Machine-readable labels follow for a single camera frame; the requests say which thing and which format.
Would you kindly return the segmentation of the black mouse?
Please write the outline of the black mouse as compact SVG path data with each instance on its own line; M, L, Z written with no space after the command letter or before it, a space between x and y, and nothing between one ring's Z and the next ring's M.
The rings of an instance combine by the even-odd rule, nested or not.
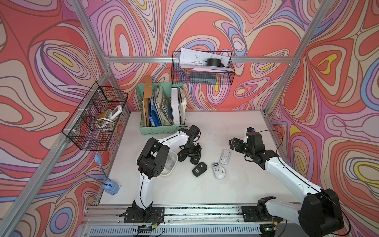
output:
M190 162L194 165L198 165L199 164L199 161L201 159L201 156L194 156L194 157L191 157L190 158Z
M192 174L195 176L195 177L199 177L201 176L204 172L206 172L208 169L208 166L206 163L204 162L201 162L199 164L197 164L193 170L192 170Z

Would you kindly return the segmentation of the white storage tray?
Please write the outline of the white storage tray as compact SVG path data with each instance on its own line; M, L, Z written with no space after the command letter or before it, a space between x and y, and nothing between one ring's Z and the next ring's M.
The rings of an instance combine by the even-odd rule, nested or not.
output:
M137 157L136 163L141 174L149 179L160 175L169 175L176 165L177 156L174 152L164 154L164 152L150 152L147 156L142 153Z

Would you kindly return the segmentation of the black mouse bottom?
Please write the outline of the black mouse bottom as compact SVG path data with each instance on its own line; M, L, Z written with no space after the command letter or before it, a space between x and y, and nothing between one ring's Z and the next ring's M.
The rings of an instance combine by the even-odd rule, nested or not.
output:
M195 176L195 177L199 177L201 176L204 172L206 172L208 169L208 166L206 163L204 162L201 162L199 164L197 164L193 170L192 170L192 174Z

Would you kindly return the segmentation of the white mouse blue sticker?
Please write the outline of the white mouse blue sticker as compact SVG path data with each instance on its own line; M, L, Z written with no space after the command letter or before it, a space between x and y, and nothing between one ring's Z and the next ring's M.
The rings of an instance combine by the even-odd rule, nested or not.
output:
M225 169L219 162L214 162L212 164L212 170L216 179L221 180L225 178Z

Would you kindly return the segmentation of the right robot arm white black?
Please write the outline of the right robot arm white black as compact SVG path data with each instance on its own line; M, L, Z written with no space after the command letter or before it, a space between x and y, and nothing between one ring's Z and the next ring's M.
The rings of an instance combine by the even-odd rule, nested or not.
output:
M253 212L260 220L280 218L291 221L310 237L323 237L344 227L338 195L332 189L323 189L302 177L279 154L265 149L261 134L253 128L248 128L246 140L233 138L229 146L244 154L246 161L275 176L299 200L299 203L281 202L274 196L259 199Z

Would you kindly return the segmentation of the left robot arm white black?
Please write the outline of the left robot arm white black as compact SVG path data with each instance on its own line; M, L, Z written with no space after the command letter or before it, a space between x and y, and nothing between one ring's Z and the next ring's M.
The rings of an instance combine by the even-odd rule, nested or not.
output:
M140 216L145 215L153 203L156 178L163 172L171 151L180 148L178 161L182 162L189 157L192 164L198 165L201 158L201 146L198 143L200 135L200 129L192 125L188 129L181 128L166 138L150 138L147 141L137 159L140 184L137 197L132 203L132 207Z

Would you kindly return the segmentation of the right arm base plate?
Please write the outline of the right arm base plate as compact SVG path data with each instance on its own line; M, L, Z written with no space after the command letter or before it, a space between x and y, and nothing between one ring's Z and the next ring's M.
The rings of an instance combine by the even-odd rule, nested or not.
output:
M265 207L261 205L242 206L240 208L244 222L272 222L280 223L283 218L272 216Z

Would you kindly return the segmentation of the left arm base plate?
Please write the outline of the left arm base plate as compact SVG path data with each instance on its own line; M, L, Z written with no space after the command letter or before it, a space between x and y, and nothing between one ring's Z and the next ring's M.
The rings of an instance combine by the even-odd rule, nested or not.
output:
M140 207L128 207L126 212L120 217L124 218L124 223L160 223L165 213L164 207L148 207L141 209Z

